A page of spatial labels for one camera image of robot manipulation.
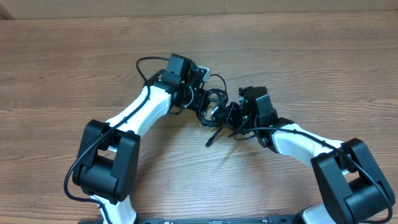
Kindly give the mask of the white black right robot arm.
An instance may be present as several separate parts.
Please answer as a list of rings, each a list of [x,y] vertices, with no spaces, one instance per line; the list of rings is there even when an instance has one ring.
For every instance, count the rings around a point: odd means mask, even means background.
[[[264,86],[239,89],[240,99],[225,108],[231,137],[252,133],[276,154],[293,157],[312,169],[322,201],[302,210],[295,223],[380,223],[393,215],[394,192],[367,145],[358,138],[323,138],[278,116]]]

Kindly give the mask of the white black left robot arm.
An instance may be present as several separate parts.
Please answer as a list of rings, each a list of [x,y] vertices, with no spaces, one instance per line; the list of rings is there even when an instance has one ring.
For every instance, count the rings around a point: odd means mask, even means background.
[[[65,195],[97,204],[101,223],[135,223],[129,199],[137,174],[141,138],[174,107],[197,110],[201,85],[211,77],[208,67],[178,54],[166,58],[167,67],[143,77],[140,95],[105,122],[91,120],[83,131],[77,158],[63,183]]]

